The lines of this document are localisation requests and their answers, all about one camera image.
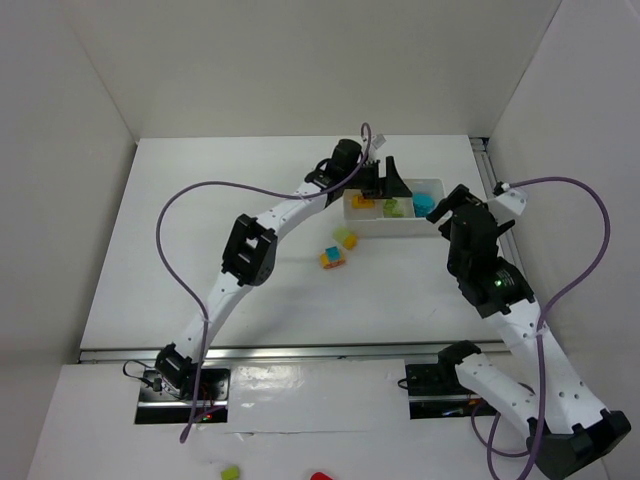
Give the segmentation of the orange lego brick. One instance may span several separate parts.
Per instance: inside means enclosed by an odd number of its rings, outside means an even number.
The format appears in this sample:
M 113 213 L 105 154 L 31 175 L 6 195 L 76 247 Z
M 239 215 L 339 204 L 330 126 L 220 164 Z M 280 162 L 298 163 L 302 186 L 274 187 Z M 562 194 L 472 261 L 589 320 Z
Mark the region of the orange lego brick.
M 363 195 L 354 195 L 351 199 L 351 207 L 356 210 L 370 210 L 376 207 L 376 202 Z

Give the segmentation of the teal rounded lego piece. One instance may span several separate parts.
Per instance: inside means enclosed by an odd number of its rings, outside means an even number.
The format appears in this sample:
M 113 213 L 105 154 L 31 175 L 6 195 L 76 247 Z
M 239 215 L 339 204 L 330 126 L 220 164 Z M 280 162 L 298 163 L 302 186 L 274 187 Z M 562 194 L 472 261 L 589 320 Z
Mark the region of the teal rounded lego piece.
M 416 218 L 427 217 L 436 207 L 436 202 L 431 195 L 426 193 L 414 193 L 412 205 Z

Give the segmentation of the yellow green lego stack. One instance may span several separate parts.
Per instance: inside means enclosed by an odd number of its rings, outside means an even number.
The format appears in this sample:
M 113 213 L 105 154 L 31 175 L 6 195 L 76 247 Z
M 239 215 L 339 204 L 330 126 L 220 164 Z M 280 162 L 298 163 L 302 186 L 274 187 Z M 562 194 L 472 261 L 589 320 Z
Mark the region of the yellow green lego stack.
M 358 237 L 346 227 L 338 227 L 333 230 L 332 238 L 347 250 L 354 249 L 358 244 Z

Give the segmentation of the orange green lego stack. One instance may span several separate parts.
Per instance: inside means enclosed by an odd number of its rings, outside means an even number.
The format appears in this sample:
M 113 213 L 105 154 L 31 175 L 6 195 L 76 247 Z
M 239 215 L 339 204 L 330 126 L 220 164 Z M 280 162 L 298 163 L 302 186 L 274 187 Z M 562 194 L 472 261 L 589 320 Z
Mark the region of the orange green lego stack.
M 346 263 L 346 258 L 338 246 L 331 246 L 320 255 L 321 266 L 325 270 L 338 268 Z

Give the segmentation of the green lego brick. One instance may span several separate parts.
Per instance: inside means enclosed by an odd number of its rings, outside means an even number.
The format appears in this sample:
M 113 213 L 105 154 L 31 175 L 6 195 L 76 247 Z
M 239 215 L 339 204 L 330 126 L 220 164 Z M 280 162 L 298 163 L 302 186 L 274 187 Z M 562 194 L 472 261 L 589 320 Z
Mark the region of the green lego brick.
M 405 210 L 402 203 L 395 199 L 386 199 L 382 206 L 383 216 L 385 218 L 404 218 Z

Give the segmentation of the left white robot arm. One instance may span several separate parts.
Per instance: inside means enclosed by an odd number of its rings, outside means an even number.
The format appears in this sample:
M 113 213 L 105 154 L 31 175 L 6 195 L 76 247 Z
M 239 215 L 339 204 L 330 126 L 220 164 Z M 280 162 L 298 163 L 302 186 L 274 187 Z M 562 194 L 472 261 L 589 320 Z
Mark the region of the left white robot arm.
M 339 200 L 347 189 L 358 190 L 364 198 L 372 200 L 411 195 L 393 157 L 385 159 L 385 174 L 379 173 L 380 160 L 376 154 L 385 142 L 382 135 L 363 138 L 361 142 L 339 140 L 331 156 L 321 160 L 292 194 L 227 181 L 203 181 L 180 190 L 161 208 L 155 226 L 158 255 L 199 309 L 181 339 L 165 346 L 155 360 L 155 369 L 182 398 L 199 391 L 199 371 L 208 347 L 238 303 L 269 279 L 275 268 L 278 244 L 288 233 Z M 208 299 L 202 300 L 169 264 L 161 243 L 161 227 L 174 202 L 205 186 L 249 190 L 279 198 L 281 202 L 257 216 L 242 214 L 236 218 L 223 251 L 221 271 Z

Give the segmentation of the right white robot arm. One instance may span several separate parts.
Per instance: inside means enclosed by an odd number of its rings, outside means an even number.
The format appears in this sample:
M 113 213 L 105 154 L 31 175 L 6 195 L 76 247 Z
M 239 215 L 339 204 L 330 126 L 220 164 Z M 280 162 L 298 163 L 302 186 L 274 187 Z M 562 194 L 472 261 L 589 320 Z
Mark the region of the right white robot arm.
M 449 242 L 447 269 L 462 296 L 493 327 L 527 377 L 525 384 L 492 366 L 473 343 L 440 353 L 459 384 L 478 394 L 524 437 L 527 471 L 565 479 L 607 455 L 630 432 L 621 411 L 588 388 L 554 338 L 521 271 L 498 253 L 498 239 L 526 206 L 518 186 L 501 183 L 483 201 L 458 185 L 427 219 Z

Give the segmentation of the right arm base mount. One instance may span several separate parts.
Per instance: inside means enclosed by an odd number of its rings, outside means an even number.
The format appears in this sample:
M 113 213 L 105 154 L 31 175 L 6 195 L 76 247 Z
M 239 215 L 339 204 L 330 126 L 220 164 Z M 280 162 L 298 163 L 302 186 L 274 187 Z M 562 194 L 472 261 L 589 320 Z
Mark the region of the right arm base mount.
M 437 364 L 407 364 L 405 376 L 397 381 L 408 394 L 411 420 L 493 416 L 496 410 L 479 395 L 461 386 Z

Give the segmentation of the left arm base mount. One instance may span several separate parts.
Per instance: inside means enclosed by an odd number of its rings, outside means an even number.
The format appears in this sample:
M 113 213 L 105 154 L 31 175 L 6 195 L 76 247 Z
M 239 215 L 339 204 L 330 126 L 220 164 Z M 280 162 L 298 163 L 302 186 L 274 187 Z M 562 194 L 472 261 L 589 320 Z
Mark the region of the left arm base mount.
M 186 424 L 193 404 L 193 391 L 180 393 L 153 369 L 133 378 L 140 383 L 134 423 L 136 425 Z M 231 371 L 204 368 L 201 372 L 195 421 L 199 424 L 226 423 Z

